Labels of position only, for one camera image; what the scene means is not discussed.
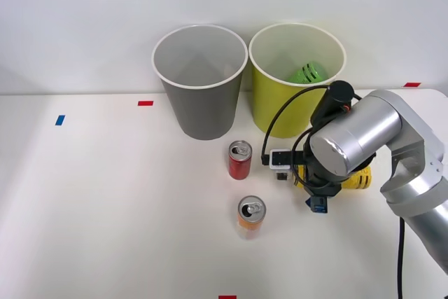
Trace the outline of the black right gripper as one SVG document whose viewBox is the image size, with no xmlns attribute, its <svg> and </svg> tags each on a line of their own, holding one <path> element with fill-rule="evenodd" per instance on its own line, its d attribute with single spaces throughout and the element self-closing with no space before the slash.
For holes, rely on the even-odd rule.
<svg viewBox="0 0 448 299">
<path fill-rule="evenodd" d="M 328 213 L 328 197 L 334 197 L 341 191 L 345 176 L 329 172 L 314 156 L 307 139 L 303 146 L 304 152 L 304 189 L 312 196 L 306 205 L 313 213 Z"/>
</svg>

